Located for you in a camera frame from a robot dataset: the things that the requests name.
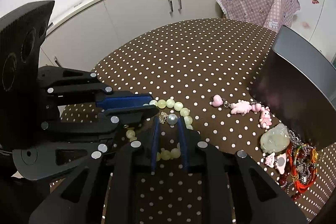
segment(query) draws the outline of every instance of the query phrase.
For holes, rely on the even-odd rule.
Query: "brown tablecloth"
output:
[[[93,72],[114,90],[151,93],[157,100],[174,98],[182,102],[190,109],[194,130],[203,140],[228,153],[245,150],[277,181],[278,171],[262,163],[258,140],[265,130],[258,124],[259,114],[230,115],[229,109],[209,104],[215,94],[230,103],[252,99],[249,87],[275,37],[276,33],[266,28],[235,20],[177,22],[126,43],[101,60]],[[100,111],[93,103],[67,106],[62,119],[94,122]],[[151,122],[145,121],[143,128]],[[273,116],[272,123],[276,125],[279,120]],[[176,127],[165,123],[161,131],[160,148],[176,147]],[[127,141],[122,132],[116,136],[113,149]],[[335,188],[335,146],[322,150],[325,158],[319,164],[315,184],[295,202],[308,221]],[[155,173],[137,175],[136,224],[202,222],[201,176],[186,174],[181,167],[180,158],[160,160]]]

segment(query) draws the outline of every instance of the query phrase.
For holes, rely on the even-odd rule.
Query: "pearl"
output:
[[[135,131],[134,130],[127,130],[126,131],[126,137],[128,138],[128,139],[130,139],[130,138],[132,138],[132,137],[135,137]]]
[[[177,159],[179,158],[181,155],[181,151],[178,149],[178,148],[173,148],[171,151],[170,151],[170,157],[172,159]]]
[[[174,109],[175,109],[176,111],[181,111],[182,108],[183,108],[183,104],[182,104],[181,102],[176,102],[176,103],[174,104]]]
[[[175,101],[173,99],[168,99],[166,105],[168,108],[173,108],[175,105]]]
[[[165,108],[166,107],[166,101],[165,100],[159,100],[158,103],[157,103],[157,106],[159,108]]]
[[[157,100],[152,100],[152,101],[149,102],[149,104],[158,106]]]
[[[185,116],[184,117],[184,122],[185,122],[186,125],[192,124],[193,123],[193,119],[190,116]]]
[[[182,108],[180,111],[180,115],[183,117],[188,116],[189,114],[190,114],[190,110],[187,109],[186,107]]]
[[[171,126],[175,125],[177,123],[177,120],[179,118],[176,116],[176,114],[172,113],[169,114],[167,117],[167,123],[170,124]]]
[[[163,150],[161,152],[161,158],[163,160],[170,160],[170,151],[169,150]]]

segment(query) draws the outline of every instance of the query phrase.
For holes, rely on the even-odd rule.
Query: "circular hole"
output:
[[[46,29],[47,29],[47,26],[43,23],[43,25],[41,26],[40,31],[39,31],[39,37],[41,37],[45,34]]]
[[[2,85],[5,91],[9,91],[12,88],[16,71],[16,56],[14,53],[10,53],[7,56],[5,65],[2,70]]]
[[[26,62],[27,58],[32,52],[34,41],[35,41],[35,29],[27,33],[25,40],[23,41],[22,49],[21,49],[21,57],[22,57],[23,62]]]

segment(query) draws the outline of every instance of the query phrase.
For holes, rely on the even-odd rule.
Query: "pink bunny figurine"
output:
[[[269,126],[272,125],[271,121],[271,116],[269,114],[269,108],[268,106],[265,107],[261,107],[261,115],[260,115],[260,119],[259,119],[259,123],[261,125],[262,128],[266,128],[269,129]]]
[[[222,98],[218,94],[216,94],[212,99],[212,106],[219,107],[222,104],[223,104]]]
[[[252,111],[253,112],[259,112],[261,110],[261,104],[256,103],[252,105]]]
[[[231,114],[243,114],[245,115],[246,113],[249,113],[250,110],[252,109],[252,106],[250,105],[250,102],[248,101],[238,101],[238,103],[232,103],[230,105],[231,110]]]

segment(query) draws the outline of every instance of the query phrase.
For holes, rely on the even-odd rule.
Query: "cabinet handle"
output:
[[[169,4],[170,4],[170,13],[174,12],[173,10],[173,2],[171,0],[168,0]]]
[[[178,0],[178,3],[179,3],[179,5],[180,5],[180,8],[179,8],[178,10],[181,11],[181,10],[182,10],[182,1],[181,1],[181,0]]]
[[[55,61],[56,65],[57,65],[58,67],[63,68],[63,67],[61,66],[61,64],[59,63],[59,61],[58,61],[58,59],[57,59],[56,56],[54,56],[54,61]]]

